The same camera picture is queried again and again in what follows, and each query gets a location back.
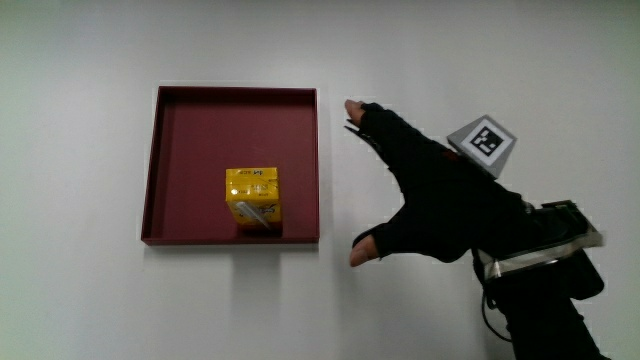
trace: white surface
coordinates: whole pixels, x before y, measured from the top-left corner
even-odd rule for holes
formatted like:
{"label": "white surface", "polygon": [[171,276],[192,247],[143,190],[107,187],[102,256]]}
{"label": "white surface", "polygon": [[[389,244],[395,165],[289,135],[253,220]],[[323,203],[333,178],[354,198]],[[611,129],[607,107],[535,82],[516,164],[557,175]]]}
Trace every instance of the white surface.
{"label": "white surface", "polygon": [[[348,97],[442,142],[483,114],[515,134],[500,181],[606,231],[579,308],[636,358],[638,2],[391,3],[0,1],[0,358],[512,359],[468,255],[348,267],[402,204]],[[139,241],[162,81],[320,89],[319,246]]]}

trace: black cable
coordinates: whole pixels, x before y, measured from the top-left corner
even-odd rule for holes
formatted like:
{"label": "black cable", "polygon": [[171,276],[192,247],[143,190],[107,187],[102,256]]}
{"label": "black cable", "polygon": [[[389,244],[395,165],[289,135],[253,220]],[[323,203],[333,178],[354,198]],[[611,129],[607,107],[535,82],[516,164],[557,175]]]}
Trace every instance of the black cable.
{"label": "black cable", "polygon": [[484,310],[484,303],[487,300],[487,294],[483,291],[482,292],[482,318],[484,319],[484,323],[487,325],[487,327],[489,328],[489,330],[491,330],[491,332],[493,332],[494,334],[496,334],[497,337],[499,337],[500,339],[507,341],[507,342],[512,342],[511,339],[507,339],[506,337],[498,334],[498,332],[491,327],[491,325],[489,324],[489,320],[487,320],[487,314],[485,314],[485,310]]}

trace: yellow juice box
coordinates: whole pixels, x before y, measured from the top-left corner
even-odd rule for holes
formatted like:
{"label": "yellow juice box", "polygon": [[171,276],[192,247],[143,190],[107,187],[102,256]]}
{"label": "yellow juice box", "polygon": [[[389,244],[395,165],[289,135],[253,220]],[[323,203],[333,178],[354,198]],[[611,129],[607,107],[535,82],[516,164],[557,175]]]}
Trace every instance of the yellow juice box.
{"label": "yellow juice box", "polygon": [[226,202],[242,230],[282,229],[277,168],[227,169]]}

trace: gloved hand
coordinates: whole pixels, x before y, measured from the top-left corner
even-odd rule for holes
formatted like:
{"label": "gloved hand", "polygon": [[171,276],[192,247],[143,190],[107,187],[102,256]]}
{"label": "gloved hand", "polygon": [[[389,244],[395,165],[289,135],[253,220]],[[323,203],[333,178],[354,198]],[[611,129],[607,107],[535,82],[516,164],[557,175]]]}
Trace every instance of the gloved hand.
{"label": "gloved hand", "polygon": [[396,177],[405,200],[389,222],[354,240],[351,266],[392,253],[451,262],[481,241],[492,221],[508,214],[504,188],[395,112],[352,100],[345,108],[358,136],[374,147]]}

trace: red tray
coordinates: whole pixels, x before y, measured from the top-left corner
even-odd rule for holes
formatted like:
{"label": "red tray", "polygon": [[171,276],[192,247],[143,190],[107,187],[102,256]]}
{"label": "red tray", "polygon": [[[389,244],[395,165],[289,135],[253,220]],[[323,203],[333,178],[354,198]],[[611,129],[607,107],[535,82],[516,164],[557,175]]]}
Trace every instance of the red tray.
{"label": "red tray", "polygon": [[[142,222],[148,245],[315,243],[319,238],[315,89],[158,89]],[[225,169],[277,167],[281,235],[238,231]]]}

